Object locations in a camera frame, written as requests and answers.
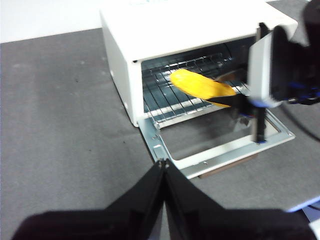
toaster oven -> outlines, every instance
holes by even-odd
[[[154,160],[170,159],[193,178],[295,137],[268,111],[267,142],[256,144],[253,120],[184,94],[169,77],[187,69],[215,79],[245,66],[259,23],[292,37],[295,20],[260,0],[117,1],[100,16],[110,74]],[[250,94],[246,82],[230,84]]]

oven door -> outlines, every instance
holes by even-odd
[[[252,43],[248,38],[142,62],[145,118],[138,125],[155,161],[170,159],[190,179],[295,138],[267,111],[266,143],[256,144],[254,119],[186,95],[170,82],[177,69],[214,79],[243,65]],[[245,82],[229,84],[239,94],[249,93]]]

yellow toy banana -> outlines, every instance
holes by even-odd
[[[186,69],[179,69],[171,73],[170,79],[172,84],[185,94],[203,100],[208,100],[214,97],[236,95],[236,92],[230,85],[214,81],[211,78]],[[207,102],[219,107],[230,107],[229,105],[214,103],[211,101]]]

gray mat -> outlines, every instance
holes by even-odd
[[[305,1],[271,4],[296,18]],[[1,239],[32,214],[105,208],[151,167],[110,78],[101,29],[2,44],[1,74]],[[320,135],[319,104],[290,109]],[[290,209],[319,196],[319,143],[273,112],[295,140],[192,182],[227,208]]]

